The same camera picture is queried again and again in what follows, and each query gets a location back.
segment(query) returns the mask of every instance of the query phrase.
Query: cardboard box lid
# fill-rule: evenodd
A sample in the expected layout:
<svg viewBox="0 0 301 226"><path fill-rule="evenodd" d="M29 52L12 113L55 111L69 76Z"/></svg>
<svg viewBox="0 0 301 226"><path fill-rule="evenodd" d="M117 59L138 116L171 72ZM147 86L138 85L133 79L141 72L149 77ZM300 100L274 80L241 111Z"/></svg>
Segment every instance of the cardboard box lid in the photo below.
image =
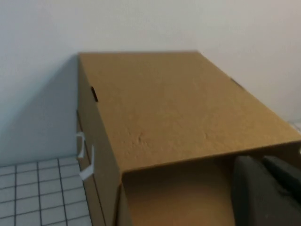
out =
<svg viewBox="0 0 301 226"><path fill-rule="evenodd" d="M301 140L197 52L79 59L121 172Z"/></svg>

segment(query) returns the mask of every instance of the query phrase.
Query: cardboard box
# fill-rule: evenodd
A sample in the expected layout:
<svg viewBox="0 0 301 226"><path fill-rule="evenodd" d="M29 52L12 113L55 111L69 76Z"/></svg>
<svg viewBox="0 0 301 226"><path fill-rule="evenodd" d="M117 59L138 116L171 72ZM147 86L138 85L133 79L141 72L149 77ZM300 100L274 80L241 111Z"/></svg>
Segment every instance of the cardboard box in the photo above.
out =
<svg viewBox="0 0 301 226"><path fill-rule="evenodd" d="M82 53L78 111L106 226L232 226L233 155L300 161L298 132L197 52Z"/></svg>
<svg viewBox="0 0 301 226"><path fill-rule="evenodd" d="M77 124L77 131L82 131L79 122ZM81 149L80 138L78 139L77 147L79 153ZM91 162L89 161L88 153L86 152L85 157L83 159L79 159L80 170L84 170L90 164ZM105 226L104 219L103 219L103 211L98 197L94 176L87 178L83 183L84 183L92 225Z"/></svg>

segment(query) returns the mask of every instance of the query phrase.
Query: white wall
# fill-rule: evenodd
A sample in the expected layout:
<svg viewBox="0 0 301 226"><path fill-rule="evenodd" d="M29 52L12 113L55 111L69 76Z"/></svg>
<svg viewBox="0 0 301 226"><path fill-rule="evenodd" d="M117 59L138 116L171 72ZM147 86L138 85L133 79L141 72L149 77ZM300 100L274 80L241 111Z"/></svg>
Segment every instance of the white wall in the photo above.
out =
<svg viewBox="0 0 301 226"><path fill-rule="evenodd" d="M300 6L298 0L1 0L0 165L75 153L70 59L82 50L197 48L279 115L301 119Z"/></svg>

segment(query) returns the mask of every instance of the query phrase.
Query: white tag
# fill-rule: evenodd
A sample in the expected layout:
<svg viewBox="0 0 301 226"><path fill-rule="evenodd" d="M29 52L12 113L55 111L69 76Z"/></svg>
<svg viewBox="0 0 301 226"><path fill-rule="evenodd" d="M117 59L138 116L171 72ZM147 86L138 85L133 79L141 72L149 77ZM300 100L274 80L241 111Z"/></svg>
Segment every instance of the white tag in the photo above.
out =
<svg viewBox="0 0 301 226"><path fill-rule="evenodd" d="M84 132L78 132L76 136L81 137L81 149L78 158L82 159L85 157L85 134Z"/></svg>
<svg viewBox="0 0 301 226"><path fill-rule="evenodd" d="M94 146L92 145L92 159L91 159L91 165L89 165L87 168L85 168L83 171L79 173L79 176L82 180L86 180L88 177L90 177L94 173L94 161L95 161L95 152L94 152Z"/></svg>

